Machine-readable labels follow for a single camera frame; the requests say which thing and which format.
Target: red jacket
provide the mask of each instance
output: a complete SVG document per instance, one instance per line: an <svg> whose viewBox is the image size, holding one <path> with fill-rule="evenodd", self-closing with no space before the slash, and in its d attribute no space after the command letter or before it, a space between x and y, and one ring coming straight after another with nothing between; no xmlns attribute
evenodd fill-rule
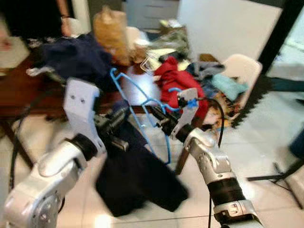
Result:
<svg viewBox="0 0 304 228"><path fill-rule="evenodd" d="M187 71L178 71L178 61L170 56L155 72L154 75L161 76L157 81L157 85L161 88L161 101L167 103L173 108L178 108L177 91L169 92L168 90L173 87L179 89L197 88L198 96L204 97L204 92L200 84L194 80L192 75ZM208 102L200 101L199 109L196 116L205 118L208 111Z"/></svg>

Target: black cable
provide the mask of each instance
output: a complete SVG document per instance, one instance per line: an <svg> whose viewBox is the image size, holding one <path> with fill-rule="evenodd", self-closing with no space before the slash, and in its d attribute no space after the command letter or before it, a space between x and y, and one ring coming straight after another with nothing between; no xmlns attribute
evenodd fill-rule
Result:
<svg viewBox="0 0 304 228"><path fill-rule="evenodd" d="M219 108L220 111L220 115L221 115L221 127L220 127L220 133L219 133L219 138L218 138L218 147L220 147L221 143L222 143L222 138L223 138L223 133L224 133L224 126L225 126L225 115L224 115L224 111L222 106L219 104L219 102L215 99L211 99L211 98L206 98L206 97L199 97L197 98L197 100L199 101L212 101L215 102L217 104L217 107Z"/></svg>
<svg viewBox="0 0 304 228"><path fill-rule="evenodd" d="M212 210L212 198L211 198L211 195L209 195L208 228L211 228L211 210Z"/></svg>
<svg viewBox="0 0 304 228"><path fill-rule="evenodd" d="M47 96L50 96L56 90L58 90L58 88L52 88L50 90L43 92L42 94L37 96L29 105L27 105L24 108L24 110L22 111L22 113L20 114L20 121L15 130L14 142L13 142L13 153L12 153L11 161L10 161L9 191L11 191L15 186L15 166L16 166L16 158L17 158L18 150L19 150L17 141L18 141L19 132L21 130L22 123L23 123L24 119L29 115L30 110L33 107L35 107L37 104L39 104Z"/></svg>
<svg viewBox="0 0 304 228"><path fill-rule="evenodd" d="M212 101L215 102L220 110L220 115L221 115L221 127L220 127L220 133L219 133L219 138L218 138L218 147L220 147L221 143L222 143L222 137L223 137L223 133L224 133L224 125L225 125L225 116L224 116L224 111L222 106L219 104L219 102L215 99L210 99L210 98L197 98L197 100L207 100L207 101ZM211 195L209 196L209 215L208 215L208 228L211 228L211 210L212 210L212 198Z"/></svg>
<svg viewBox="0 0 304 228"><path fill-rule="evenodd" d="M58 214L61 212L63 206L65 205L65 202L66 202L66 198L64 197L64 198L62 199L62 201L61 201L61 206L60 206L60 208L59 208L59 210L58 210Z"/></svg>

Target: white tile floor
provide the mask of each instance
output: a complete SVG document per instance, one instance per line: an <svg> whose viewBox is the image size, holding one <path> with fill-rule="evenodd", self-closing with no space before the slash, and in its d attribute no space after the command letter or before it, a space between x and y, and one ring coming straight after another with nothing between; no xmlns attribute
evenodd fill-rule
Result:
<svg viewBox="0 0 304 228"><path fill-rule="evenodd" d="M304 127L304 107L294 98L304 94L271 92L252 111L237 129L226 129L221 149L231 160L245 196L253 201L266 228L302 228L304 212L297 208L289 193L267 181L247 182L245 177L273 173L272 162L278 158L281 147L288 145ZM141 121L151 138L156 153L165 161L167 152L159 130L148 127L147 118ZM36 159L49 151L61 139L71 136L67 123L47 123L41 116L28 118L23 126L22 139ZM174 167L182 145L171 141ZM7 138L0 140L0 213L7 194L11 144ZM208 222L209 194L196 162L192 157L186 162L180 180L189 188L190 198L174 212L147 203L147 207L122 218L113 218L99 198L94 181L103 158L89 162L79 182L66 196L66 205L58 217L58 228L200 228ZM21 159L17 162L17 181L29 173ZM212 217L212 227L219 224Z"/></svg>

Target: white plastic chair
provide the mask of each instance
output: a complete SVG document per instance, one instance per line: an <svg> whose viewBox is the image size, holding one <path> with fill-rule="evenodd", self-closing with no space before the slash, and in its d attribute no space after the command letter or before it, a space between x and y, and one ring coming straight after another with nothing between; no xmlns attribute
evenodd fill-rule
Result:
<svg viewBox="0 0 304 228"><path fill-rule="evenodd" d="M238 77L237 82L247 83L249 86L249 89L242 95L241 100L239 101L240 108L242 109L250 96L263 66L260 62L241 54L231 55L223 62L223 65L226 69L221 73L222 75L227 77Z"/></svg>

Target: black tripod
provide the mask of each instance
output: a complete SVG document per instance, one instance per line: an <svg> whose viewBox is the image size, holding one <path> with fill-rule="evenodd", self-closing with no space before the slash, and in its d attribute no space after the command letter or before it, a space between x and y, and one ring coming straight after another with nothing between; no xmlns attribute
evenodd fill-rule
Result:
<svg viewBox="0 0 304 228"><path fill-rule="evenodd" d="M298 207L300 209L303 209L302 204L300 203L299 199L297 198L297 196L295 195L295 193L292 191L292 189L290 188L290 185L288 184L288 182L286 181L286 178L290 175L292 175L293 173L295 173L297 170L299 170L299 168L301 168L304 165L304 160L298 160L296 161L294 164L292 164L289 169L286 172L281 172L280 168L278 167L277 163L274 163L275 169L278 172L278 175L271 175L271 176L262 176L262 177L248 177L247 180L248 181L263 181L263 180L274 180L273 183L277 184L278 181L283 180L285 182L285 184L287 185L287 187L289 188L294 200L296 201Z"/></svg>

